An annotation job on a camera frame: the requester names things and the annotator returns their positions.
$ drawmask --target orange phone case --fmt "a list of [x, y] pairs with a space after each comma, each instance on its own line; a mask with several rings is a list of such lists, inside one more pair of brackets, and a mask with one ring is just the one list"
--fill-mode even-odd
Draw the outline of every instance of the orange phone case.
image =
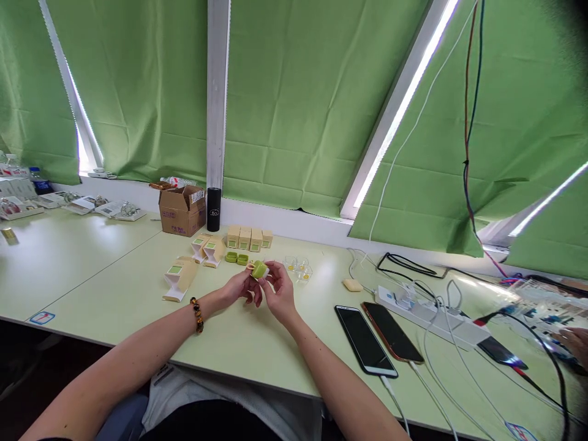
[[417, 361], [417, 360], [408, 360], [407, 358], [401, 358], [399, 356], [397, 356], [394, 351], [392, 350], [392, 346], [390, 345], [390, 343], [388, 343], [388, 340], [386, 340], [386, 337], [384, 336], [384, 334], [382, 333], [382, 331], [380, 330], [380, 328], [378, 327], [378, 324], [375, 322], [374, 318], [371, 316], [371, 314], [369, 313], [368, 309], [366, 308], [365, 302], [361, 302], [361, 308], [363, 309], [363, 311], [365, 311], [366, 315], [369, 318], [369, 321], [372, 323], [372, 325], [374, 326], [376, 332], [378, 332], [378, 335], [380, 336], [380, 338], [382, 339], [382, 341], [384, 342], [384, 346], [386, 346], [386, 348], [388, 349], [388, 352], [390, 352], [390, 354], [397, 360], [400, 361], [405, 361], [406, 363], [408, 363], [409, 361], [412, 361], [415, 364], [423, 364], [423, 361]]

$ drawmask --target phone on table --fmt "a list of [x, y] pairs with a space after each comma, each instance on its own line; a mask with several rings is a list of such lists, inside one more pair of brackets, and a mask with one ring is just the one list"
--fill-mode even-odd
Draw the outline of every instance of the phone on table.
[[398, 377], [398, 373], [360, 310], [337, 305], [335, 311], [363, 371], [372, 375]]
[[494, 337], [488, 337], [483, 342], [478, 343], [478, 346], [482, 351], [486, 352], [490, 358], [496, 363], [506, 364], [507, 366], [514, 366], [519, 369], [526, 370], [529, 367], [523, 363], [515, 354], [506, 349], [497, 339]]
[[386, 307], [371, 302], [364, 302], [361, 304], [361, 307], [384, 341], [384, 346], [388, 348], [388, 351], [395, 359], [413, 361], [417, 364], [424, 363], [423, 356], [415, 348], [398, 323], [396, 323], [394, 317], [392, 317]]

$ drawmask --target green curtain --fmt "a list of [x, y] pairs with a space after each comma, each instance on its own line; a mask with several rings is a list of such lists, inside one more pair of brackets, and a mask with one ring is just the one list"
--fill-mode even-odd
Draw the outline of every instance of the green curtain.
[[234, 0], [224, 195], [339, 216], [427, 0]]
[[588, 279], [588, 173], [576, 178], [515, 239], [507, 263]]
[[[413, 127], [472, 6], [472, 0], [459, 3], [351, 236], [368, 238], [393, 157]], [[477, 73], [479, 13], [480, 8], [470, 98]], [[572, 13], [562, 2], [550, 0], [486, 2], [480, 93], [470, 140], [470, 198], [478, 227], [518, 213], [544, 197], [588, 159], [588, 57]], [[468, 37], [469, 23], [398, 156], [372, 234], [374, 241], [482, 256], [468, 224], [462, 185]]]
[[37, 0], [0, 0], [0, 150], [78, 184], [74, 117]]
[[48, 5], [106, 170], [205, 182], [206, 0]]

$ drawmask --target light green table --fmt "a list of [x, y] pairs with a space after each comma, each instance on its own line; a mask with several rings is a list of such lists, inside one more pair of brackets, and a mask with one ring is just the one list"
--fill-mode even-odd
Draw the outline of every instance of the light green table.
[[[203, 266], [181, 303], [162, 301], [161, 296], [168, 289], [164, 272], [177, 256], [192, 254], [190, 241], [189, 238], [166, 233], [157, 234], [45, 308], [47, 312], [55, 314], [55, 318], [43, 327], [61, 334], [115, 345], [141, 327], [187, 304], [190, 297], [199, 297], [219, 288], [230, 276], [243, 269], [227, 262], [222, 262], [218, 269]], [[309, 282], [295, 281], [296, 306], [300, 314], [325, 344], [399, 417], [400, 413], [380, 379], [366, 375], [359, 367], [333, 311], [337, 304], [359, 307], [362, 301], [373, 300], [367, 292], [346, 291], [341, 283], [341, 280], [349, 277], [349, 251], [276, 237], [271, 249], [258, 254], [251, 253], [254, 258], [269, 257], [275, 260], [282, 260], [285, 255], [307, 257], [314, 270]], [[376, 275], [373, 266], [370, 268], [367, 261], [363, 267], [358, 265], [355, 271], [355, 276], [363, 284], [374, 288], [378, 284], [394, 287], [385, 277]], [[426, 282], [436, 294], [445, 296], [446, 281], [427, 279]], [[478, 284], [466, 284], [459, 279], [458, 284], [464, 292], [463, 308], [466, 313], [476, 316], [492, 310], [496, 296], [491, 290]], [[397, 317], [397, 320], [408, 336], [421, 347], [424, 330], [401, 317]], [[498, 334], [509, 348], [531, 366], [529, 373], [532, 378], [551, 396], [559, 397], [555, 373], [547, 357], [515, 337], [507, 326], [496, 325], [492, 329], [499, 330]], [[509, 439], [505, 426], [475, 388], [453, 345], [435, 335], [429, 338], [429, 354], [445, 386], [493, 437]], [[561, 415], [512, 384], [499, 372], [501, 369], [511, 376], [508, 368], [491, 365], [477, 352], [465, 353], [464, 356], [485, 392], [508, 421], [529, 428], [538, 439], [558, 437], [562, 427]], [[173, 361], [296, 394], [319, 397], [294, 341], [275, 321], [265, 303], [256, 309], [251, 305], [243, 306], [241, 301], [237, 302], [209, 320], [202, 335], [189, 338], [174, 355]], [[395, 360], [393, 363], [399, 378], [391, 383], [406, 417], [416, 424], [447, 431], [447, 423], [410, 366]], [[458, 432], [485, 439], [483, 433], [443, 394], [427, 367], [422, 366], [420, 371], [441, 400]], [[513, 378], [524, 383], [516, 376]], [[571, 375], [567, 375], [567, 379], [570, 401], [573, 402], [574, 396], [579, 393], [578, 384]]]
[[150, 218], [126, 222], [55, 208], [2, 222], [18, 244], [0, 237], [0, 317], [26, 320], [84, 283], [161, 231]]

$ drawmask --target forearm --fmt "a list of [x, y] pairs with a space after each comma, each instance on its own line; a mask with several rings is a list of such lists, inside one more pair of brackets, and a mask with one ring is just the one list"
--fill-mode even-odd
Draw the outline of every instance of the forearm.
[[[198, 302], [205, 320], [224, 307], [220, 296], [210, 294]], [[138, 330], [69, 383], [22, 439], [93, 439], [112, 408], [145, 384], [195, 332], [192, 305]]]
[[350, 441], [408, 440], [406, 432], [372, 390], [299, 316], [285, 324], [339, 428]]

